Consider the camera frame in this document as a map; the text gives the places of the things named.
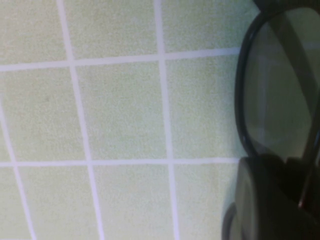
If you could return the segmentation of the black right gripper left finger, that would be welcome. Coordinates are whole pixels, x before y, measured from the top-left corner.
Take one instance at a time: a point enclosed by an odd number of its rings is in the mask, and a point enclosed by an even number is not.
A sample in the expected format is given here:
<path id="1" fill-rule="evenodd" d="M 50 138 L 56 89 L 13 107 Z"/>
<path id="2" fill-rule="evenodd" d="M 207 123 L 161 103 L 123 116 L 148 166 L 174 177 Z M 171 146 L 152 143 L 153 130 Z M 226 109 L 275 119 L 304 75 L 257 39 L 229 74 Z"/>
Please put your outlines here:
<path id="1" fill-rule="evenodd" d="M 320 223 L 289 199 L 263 161 L 239 161 L 236 220 L 242 240 L 318 240 Z"/>

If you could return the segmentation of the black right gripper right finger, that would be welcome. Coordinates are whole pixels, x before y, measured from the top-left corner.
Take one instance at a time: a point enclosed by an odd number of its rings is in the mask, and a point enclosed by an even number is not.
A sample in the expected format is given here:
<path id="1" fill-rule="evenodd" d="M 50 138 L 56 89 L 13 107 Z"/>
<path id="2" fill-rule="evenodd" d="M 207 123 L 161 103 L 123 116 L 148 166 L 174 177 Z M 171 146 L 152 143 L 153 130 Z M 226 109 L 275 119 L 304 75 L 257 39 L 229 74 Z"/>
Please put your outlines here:
<path id="1" fill-rule="evenodd" d="M 302 158 L 289 158 L 289 196 L 316 220 L 320 219 L 320 157 L 312 165 Z"/>

